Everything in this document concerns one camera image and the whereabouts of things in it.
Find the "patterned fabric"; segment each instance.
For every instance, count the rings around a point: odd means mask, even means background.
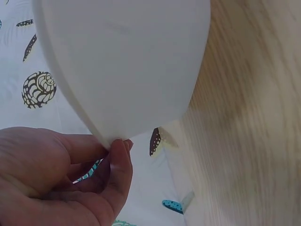
[[[0,3],[0,129],[27,126],[88,134],[43,57],[31,8],[31,0]],[[178,144],[162,128],[132,140],[132,185],[113,226],[184,226],[166,158],[166,150]],[[92,177],[99,162],[78,181]]]

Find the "wooden floor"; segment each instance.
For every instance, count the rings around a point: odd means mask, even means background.
[[[301,226],[301,0],[211,0],[182,151],[200,226]]]

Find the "skin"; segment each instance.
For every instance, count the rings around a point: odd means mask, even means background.
[[[131,185],[132,146],[115,140],[106,151],[92,135],[0,130],[0,225],[111,226]],[[72,183],[102,158],[92,177]]]

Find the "white plastic object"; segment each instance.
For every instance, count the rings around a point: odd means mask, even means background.
[[[209,0],[32,0],[45,59],[109,147],[186,111],[205,51]]]

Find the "fingernail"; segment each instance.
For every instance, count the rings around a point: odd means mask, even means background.
[[[127,145],[127,148],[128,148],[129,151],[130,151],[130,150],[132,149],[134,143],[133,143],[130,139],[126,140],[125,143],[126,143],[126,145]]]

